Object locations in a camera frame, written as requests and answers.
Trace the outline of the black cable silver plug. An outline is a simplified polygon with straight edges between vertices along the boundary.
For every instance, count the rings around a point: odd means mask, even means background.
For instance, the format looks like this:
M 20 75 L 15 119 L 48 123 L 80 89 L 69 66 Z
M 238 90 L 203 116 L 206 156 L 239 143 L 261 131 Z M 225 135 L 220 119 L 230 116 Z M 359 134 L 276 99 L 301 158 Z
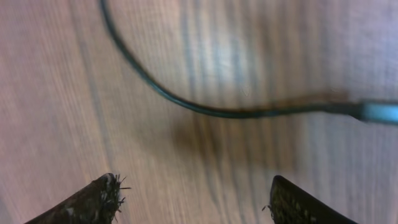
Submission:
M 157 83 L 148 73 L 147 70 L 136 60 L 129 51 L 121 35 L 116 28 L 116 24 L 111 15 L 107 0 L 99 0 L 99 9 L 103 16 L 104 27 L 120 51 L 127 63 L 135 70 L 135 72 L 144 80 L 155 92 L 166 100 L 181 106 L 182 108 L 194 111 L 196 113 L 205 114 L 217 118 L 228 119 L 257 119 L 271 118 L 276 116 L 285 116 L 299 113 L 330 113 L 350 116 L 362 122 L 397 124 L 397 102 L 394 101 L 359 101 L 359 102 L 322 102 L 312 103 L 299 106 L 288 106 L 274 109 L 222 109 L 209 106 L 199 105 L 197 103 L 187 101 L 172 92 L 168 91 L 162 85 Z

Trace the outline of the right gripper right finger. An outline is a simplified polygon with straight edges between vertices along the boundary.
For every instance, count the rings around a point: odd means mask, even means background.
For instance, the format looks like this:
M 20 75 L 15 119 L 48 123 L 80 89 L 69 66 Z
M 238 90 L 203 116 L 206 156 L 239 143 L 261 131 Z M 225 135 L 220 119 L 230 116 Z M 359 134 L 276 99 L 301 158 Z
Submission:
M 356 224 L 281 175 L 272 180 L 265 208 L 275 224 Z

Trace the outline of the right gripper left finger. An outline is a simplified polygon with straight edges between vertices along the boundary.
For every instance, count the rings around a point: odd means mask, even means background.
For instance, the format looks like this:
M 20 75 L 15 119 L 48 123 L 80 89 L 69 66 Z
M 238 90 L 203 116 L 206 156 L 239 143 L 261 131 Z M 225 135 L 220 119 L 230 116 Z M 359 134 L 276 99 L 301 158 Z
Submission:
M 111 224 L 125 202 L 122 182 L 119 174 L 105 173 L 26 224 Z

